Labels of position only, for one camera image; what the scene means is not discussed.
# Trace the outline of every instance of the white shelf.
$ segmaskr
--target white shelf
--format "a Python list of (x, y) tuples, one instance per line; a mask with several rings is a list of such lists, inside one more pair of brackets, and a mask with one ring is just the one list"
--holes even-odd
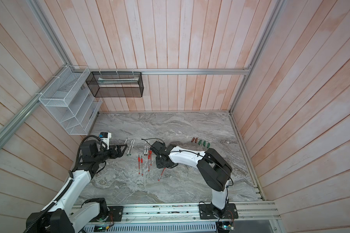
[(88, 68), (73, 73), (69, 66), (39, 98), (68, 134), (87, 135), (102, 104), (89, 88), (81, 89), (89, 74)]

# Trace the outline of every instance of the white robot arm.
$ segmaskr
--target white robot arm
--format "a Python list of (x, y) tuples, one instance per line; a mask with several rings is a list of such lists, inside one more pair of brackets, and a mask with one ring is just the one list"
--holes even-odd
[[(187, 149), (183, 149), (179, 146), (174, 147), (169, 157), (171, 161), (175, 164), (182, 163), (191, 167), (198, 169), (197, 165), (200, 160), (202, 160), (206, 156), (205, 151), (191, 151)], [(229, 180), (227, 180), (224, 184), (223, 191), (216, 191), (212, 189), (212, 203), (215, 207), (222, 210), (225, 207), (226, 199), (227, 199), (227, 186), (229, 184)]]
[[(69, 171), (70, 178), (57, 193), (55, 198), (46, 205), (41, 212), (32, 213), (26, 221), (24, 233), (75, 233), (79, 232), (93, 218), (105, 221), (109, 216), (109, 209), (104, 198), (93, 198), (85, 201), (82, 208), (72, 213), (72, 207), (84, 187), (93, 179), (101, 163), (107, 159), (121, 157), (127, 145), (110, 145), (110, 133), (102, 132), (99, 137), (89, 135), (80, 144), (75, 167)], [(151, 150), (156, 154), (157, 168), (174, 168), (179, 163), (192, 166), (200, 171), (206, 183), (212, 188), (212, 214), (222, 217), (228, 202), (228, 180), (231, 167), (214, 150), (207, 151), (185, 150), (175, 145), (165, 146), (162, 142), (154, 142)]]
[(150, 149), (156, 154), (157, 168), (174, 168), (182, 163), (198, 169), (212, 189), (213, 214), (223, 216), (228, 203), (227, 187), (232, 168), (217, 151), (212, 148), (207, 151), (192, 151), (172, 144), (166, 147), (164, 142), (159, 141), (154, 142)]

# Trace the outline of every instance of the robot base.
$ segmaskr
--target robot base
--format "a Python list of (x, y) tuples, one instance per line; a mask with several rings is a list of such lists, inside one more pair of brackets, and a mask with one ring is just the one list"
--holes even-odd
[(201, 219), (215, 219), (215, 216), (217, 218), (221, 219), (227, 219), (227, 218), (238, 218), (238, 214), (236, 211), (236, 205), (233, 203), (228, 203), (224, 208), (224, 213), (220, 214), (218, 213), (218, 209), (216, 209), (211, 203), (210, 204), (200, 204), (199, 205), (199, 211), (200, 211), (200, 218)]
[[(108, 206), (108, 208), (109, 208), (109, 214), (110, 213), (113, 214), (113, 221), (114, 222), (122, 221), (123, 206)], [(97, 222), (97, 218), (91, 219), (90, 222)], [(105, 222), (109, 223), (110, 217), (108, 217)]]

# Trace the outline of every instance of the metal rail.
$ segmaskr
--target metal rail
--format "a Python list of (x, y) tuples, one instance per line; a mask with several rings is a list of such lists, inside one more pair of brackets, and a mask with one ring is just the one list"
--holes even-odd
[(241, 148), (241, 152), (243, 154), (243, 157), (244, 157), (244, 160), (246, 162), (246, 166), (247, 166), (247, 170), (249, 172), (249, 175), (253, 181), (253, 184), (257, 186), (257, 188), (259, 189), (259, 193), (261, 194), (262, 196), (262, 199), (265, 200), (266, 199), (266, 195), (265, 193), (263, 192), (263, 189), (262, 189), (262, 186), (261, 186), (261, 183), (258, 179), (258, 176), (257, 174), (255, 173), (255, 169), (253, 167), (253, 164), (252, 164), (252, 160), (249, 156), (249, 152), (245, 146), (245, 143), (243, 141), (243, 137), (241, 136), (241, 133), (240, 133), (240, 130), (238, 129), (237, 127), (237, 124), (235, 122), (235, 119), (233, 118), (232, 115), (229, 115), (229, 119), (231, 121), (231, 124), (232, 124), (232, 128), (235, 132), (235, 135), (236, 135), (236, 138), (237, 138), (237, 142)]
[[(236, 205), (238, 218), (235, 218), (235, 221), (281, 219), (273, 201), (236, 201), (230, 203)], [(151, 203), (108, 206), (123, 206), (123, 217), (122, 221), (119, 222), (120, 224), (218, 221), (217, 218), (211, 220), (200, 219), (198, 205), (199, 203)], [(73, 209), (78, 208), (80, 208), (80, 205), (73, 207)]]
[(276, 6), (275, 6), (275, 9), (274, 9), (274, 12), (272, 13), (271, 17), (270, 17), (270, 20), (269, 20), (269, 23), (266, 27), (266, 30), (263, 34), (263, 37), (261, 39), (261, 41), (259, 42), (259, 45), (258, 45), (258, 49), (257, 51), (255, 52), (254, 56), (253, 56), (253, 59), (252, 59), (252, 63), (250, 64), (249, 68), (250, 68), (250, 72), (249, 74), (247, 74), (242, 83), (241, 83), (241, 86), (237, 92), (237, 95), (235, 96), (235, 99), (233, 100), (233, 104), (232, 104), (232, 107), (231, 107), (231, 110), (230, 112), (233, 113), (236, 109), (236, 105), (238, 103), (238, 101), (240, 100), (241, 98), (241, 95), (246, 87), (246, 84), (247, 82), (249, 81), (254, 69), (256, 68), (256, 64), (257, 64), (257, 61), (259, 60), (259, 58), (261, 57), (262, 53), (263, 53), (263, 50), (265, 49), (266, 45), (267, 45), (267, 42), (269, 40), (269, 37), (270, 35), (272, 34), (276, 24), (277, 24), (277, 21), (280, 17), (280, 14), (282, 12), (282, 9), (284, 8), (284, 5), (285, 3), (287, 2), (287, 0), (279, 0), (277, 3), (276, 3)]
[(247, 75), (248, 68), (242, 69), (89, 69), (92, 71), (141, 72), (142, 75)]
[[(63, 49), (60, 41), (57, 39), (54, 31), (49, 25), (45, 14), (43, 13), (41, 7), (37, 0), (26, 0), (28, 6), (34, 13), (36, 19), (38, 20), (40, 26), (43, 28), (44, 32), (48, 36), (49, 40), (55, 47), (56, 51), (60, 55), (64, 65), (59, 68), (56, 74), (51, 78), (45, 86), (39, 90), (42, 93), (47, 89), (47, 87), (56, 79), (64, 69), (66, 65), (70, 64), (69, 57), (67, 56), (65, 50)], [(0, 150), (9, 141), (9, 139), (14, 135), (14, 133), (21, 127), (21, 125), (28, 119), (28, 117), (35, 111), (35, 109), (40, 105), (39, 94), (35, 94), (27, 104), (0, 130)]]
[(67, 53), (65, 52), (65, 49), (62, 47), (61, 42), (58, 40), (52, 27), (49, 25), (48, 20), (45, 16), (45, 13), (42, 10), (38, 0), (26, 0), (26, 2), (28, 3), (28, 5), (29, 5), (30, 9), (32, 10), (32, 12), (34, 13), (35, 17), (37, 18), (40, 26), (45, 31), (49, 40), (54, 45), (54, 47), (57, 50), (58, 54), (60, 55), (62, 61), (64, 62), (64, 65), (71, 65), (71, 61), (70, 61)]
[(46, 85), (35, 94), (28, 103), (22, 107), (22, 109), (14, 115), (14, 117), (0, 130), (0, 150), (9, 141), (9, 139), (14, 135), (14, 133), (21, 127), (21, 125), (28, 119), (28, 117), (37, 109), (40, 105), (39, 97), (40, 93), (45, 91), (48, 86), (57, 78), (56, 76), (60, 74), (65, 67), (61, 67), (56, 75), (51, 78)]

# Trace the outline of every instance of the gray marble surface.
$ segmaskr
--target gray marble surface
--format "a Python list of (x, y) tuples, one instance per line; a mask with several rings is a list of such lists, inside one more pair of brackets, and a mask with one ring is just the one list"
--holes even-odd
[(76, 204), (89, 198), (104, 197), (108, 204), (117, 203), (182, 203), (211, 201), (211, 188), (199, 171), (179, 164), (166, 169), (158, 181), (162, 169), (153, 165), (148, 171), (148, 159), (144, 158), (144, 175), (138, 174), (138, 154), (144, 152), (141, 138), (158, 137), (166, 145), (175, 144), (189, 150), (206, 150), (202, 144), (191, 142), (193, 137), (211, 143), (231, 165), (234, 185), (228, 188), (231, 201), (255, 201), (257, 196), (247, 171), (228, 113), (113, 113), (98, 116), (92, 134), (111, 132), (111, 144), (135, 139), (131, 156), (108, 160), (104, 170), (96, 174), (84, 188)]

